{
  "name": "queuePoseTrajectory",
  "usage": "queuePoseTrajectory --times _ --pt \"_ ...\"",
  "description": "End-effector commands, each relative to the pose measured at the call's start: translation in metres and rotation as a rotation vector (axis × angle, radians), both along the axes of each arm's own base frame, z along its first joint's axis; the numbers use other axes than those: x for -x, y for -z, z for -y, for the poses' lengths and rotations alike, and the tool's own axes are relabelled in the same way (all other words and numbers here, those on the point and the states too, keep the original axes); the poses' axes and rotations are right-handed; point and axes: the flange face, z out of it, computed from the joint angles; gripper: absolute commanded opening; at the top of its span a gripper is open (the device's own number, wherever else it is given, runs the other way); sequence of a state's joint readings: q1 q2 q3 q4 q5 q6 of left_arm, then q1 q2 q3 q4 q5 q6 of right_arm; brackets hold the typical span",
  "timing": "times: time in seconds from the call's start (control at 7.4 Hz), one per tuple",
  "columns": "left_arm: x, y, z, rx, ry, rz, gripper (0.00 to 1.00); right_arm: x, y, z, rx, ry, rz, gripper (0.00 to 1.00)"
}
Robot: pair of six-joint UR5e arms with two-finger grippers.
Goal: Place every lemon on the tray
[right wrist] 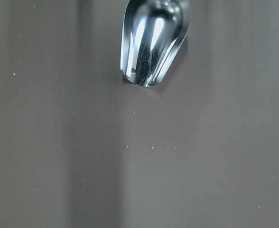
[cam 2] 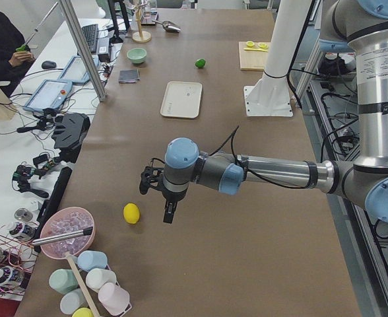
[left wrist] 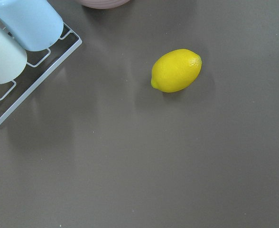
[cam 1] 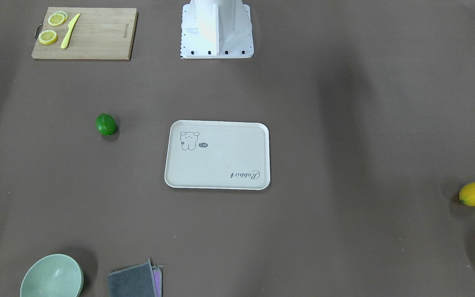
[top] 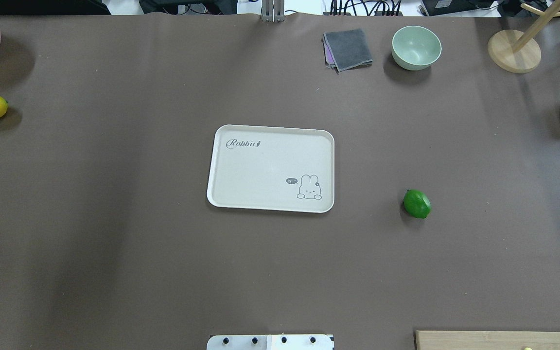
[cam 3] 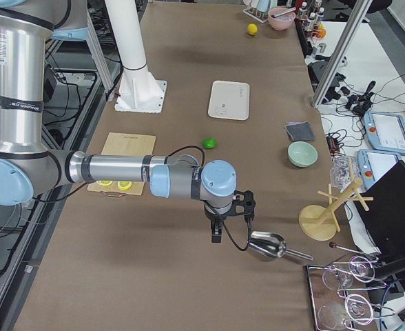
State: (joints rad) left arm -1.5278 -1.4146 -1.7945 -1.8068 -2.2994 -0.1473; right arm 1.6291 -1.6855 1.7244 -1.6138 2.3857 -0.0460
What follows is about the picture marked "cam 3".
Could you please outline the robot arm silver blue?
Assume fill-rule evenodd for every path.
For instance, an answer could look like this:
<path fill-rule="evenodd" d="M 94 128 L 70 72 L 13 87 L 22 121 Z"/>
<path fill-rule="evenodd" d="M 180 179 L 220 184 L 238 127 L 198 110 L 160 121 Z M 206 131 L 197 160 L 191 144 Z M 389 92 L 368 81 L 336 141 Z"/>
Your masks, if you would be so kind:
<path fill-rule="evenodd" d="M 41 140 L 45 42 L 86 38 L 85 1 L 0 1 L 0 205 L 17 205 L 52 188 L 100 180 L 140 181 L 157 197 L 202 201 L 218 243 L 236 206 L 236 172 L 189 155 L 93 155 L 50 150 Z"/>

